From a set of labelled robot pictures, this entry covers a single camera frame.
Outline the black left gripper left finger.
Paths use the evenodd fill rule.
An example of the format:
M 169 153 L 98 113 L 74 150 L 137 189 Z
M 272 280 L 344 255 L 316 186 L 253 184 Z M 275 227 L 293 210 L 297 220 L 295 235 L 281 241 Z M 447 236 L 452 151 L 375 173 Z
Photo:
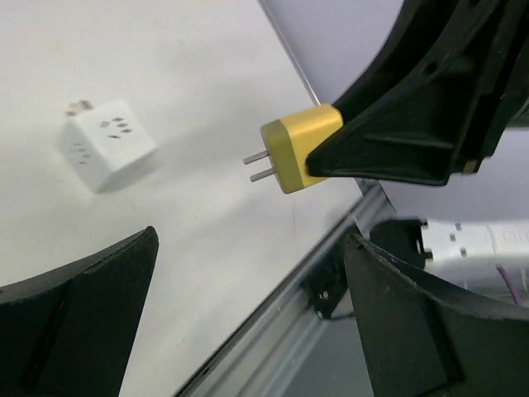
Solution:
M 117 396 L 150 282 L 153 227 L 1 288 L 3 396 Z

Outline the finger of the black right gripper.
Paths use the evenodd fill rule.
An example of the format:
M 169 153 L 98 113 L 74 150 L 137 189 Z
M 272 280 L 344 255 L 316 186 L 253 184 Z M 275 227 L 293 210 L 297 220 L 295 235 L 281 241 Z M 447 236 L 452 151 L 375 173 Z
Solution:
M 450 176 L 431 176 L 430 149 L 440 148 L 433 123 L 439 115 L 433 101 L 441 94 L 432 78 L 415 67 L 398 85 L 314 149 L 307 157 L 313 176 L 355 177 L 443 186 Z
M 332 107 L 352 120 L 399 84 L 425 57 L 460 1 L 405 1 L 381 49 Z

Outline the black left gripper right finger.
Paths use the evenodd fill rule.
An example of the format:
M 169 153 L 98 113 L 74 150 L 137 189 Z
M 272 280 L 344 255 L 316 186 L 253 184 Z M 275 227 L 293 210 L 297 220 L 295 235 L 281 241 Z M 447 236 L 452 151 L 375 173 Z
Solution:
M 359 233 L 345 268 L 376 396 L 526 396 L 528 310 L 391 259 Z

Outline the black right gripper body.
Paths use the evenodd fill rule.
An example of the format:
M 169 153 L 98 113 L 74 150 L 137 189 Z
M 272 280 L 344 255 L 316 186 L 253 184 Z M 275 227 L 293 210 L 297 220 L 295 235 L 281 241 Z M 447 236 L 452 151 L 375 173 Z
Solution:
M 528 3 L 460 1 L 424 71 L 441 94 L 428 174 L 474 174 L 528 99 Z

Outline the yellow two-port USB charger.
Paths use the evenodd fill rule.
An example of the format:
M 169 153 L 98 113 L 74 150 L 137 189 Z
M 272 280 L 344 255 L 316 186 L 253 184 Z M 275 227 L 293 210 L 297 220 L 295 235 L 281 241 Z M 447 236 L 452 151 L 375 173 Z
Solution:
M 309 154 L 343 127 L 340 112 L 330 104 L 318 105 L 264 124 L 260 135 L 264 150 L 243 160 L 248 165 L 269 159 L 270 167 L 252 175 L 252 183 L 273 176 L 285 194 L 291 194 L 324 179 L 308 173 Z

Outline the white cube socket adapter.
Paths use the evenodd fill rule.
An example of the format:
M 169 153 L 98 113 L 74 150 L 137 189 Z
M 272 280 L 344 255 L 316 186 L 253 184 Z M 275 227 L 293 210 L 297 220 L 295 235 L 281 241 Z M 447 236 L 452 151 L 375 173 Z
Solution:
M 94 107 L 71 103 L 59 135 L 59 149 L 94 192 L 117 189 L 136 179 L 158 145 L 123 100 Z

